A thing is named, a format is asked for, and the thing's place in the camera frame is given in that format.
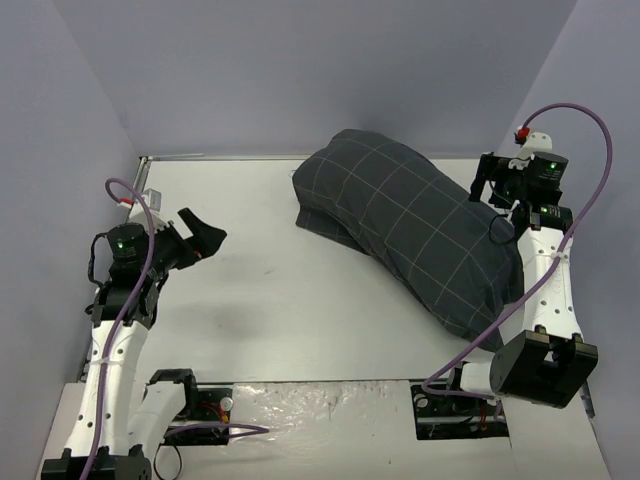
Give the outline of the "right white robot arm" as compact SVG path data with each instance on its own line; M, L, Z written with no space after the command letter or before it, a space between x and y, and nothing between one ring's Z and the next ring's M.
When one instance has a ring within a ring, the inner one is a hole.
M525 159L485 154L470 198L492 188L491 205L508 208L524 279L519 333L488 362L463 362L443 389L446 406L465 413L479 397L515 397L564 408L598 363L598 349L585 342L571 289L568 232L570 209L562 207L560 180L566 158L533 152Z

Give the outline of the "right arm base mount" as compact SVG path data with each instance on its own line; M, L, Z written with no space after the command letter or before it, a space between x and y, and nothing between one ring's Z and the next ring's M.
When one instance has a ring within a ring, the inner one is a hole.
M434 395L410 384L415 433L419 441L507 438L506 415L484 399Z

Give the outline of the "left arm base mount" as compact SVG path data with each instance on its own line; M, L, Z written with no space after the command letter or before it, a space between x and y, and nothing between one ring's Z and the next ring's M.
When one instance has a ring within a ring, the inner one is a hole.
M185 407L169 424L167 430L184 425L200 423L229 423L233 408L231 384L199 385L196 403ZM171 446L226 446L229 443L229 428L199 428L182 431L169 436L165 443Z

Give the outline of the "dark grey checked pillowcase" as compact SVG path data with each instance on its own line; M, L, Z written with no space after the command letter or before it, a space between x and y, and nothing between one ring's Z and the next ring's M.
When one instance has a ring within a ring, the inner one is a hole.
M524 293L511 224L398 141L343 130L292 186L299 228L378 261L459 338L475 340Z

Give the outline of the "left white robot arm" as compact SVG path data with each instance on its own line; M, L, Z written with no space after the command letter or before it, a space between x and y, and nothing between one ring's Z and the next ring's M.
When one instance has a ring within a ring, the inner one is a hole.
M80 408L60 456L44 461L42 478L149 479L170 424L200 409L202 395L190 369L157 371L140 405L130 406L139 357L170 271L215 255L227 237L188 208L178 215L191 232L188 238L158 218L151 226L131 222L106 233L112 264L92 307Z

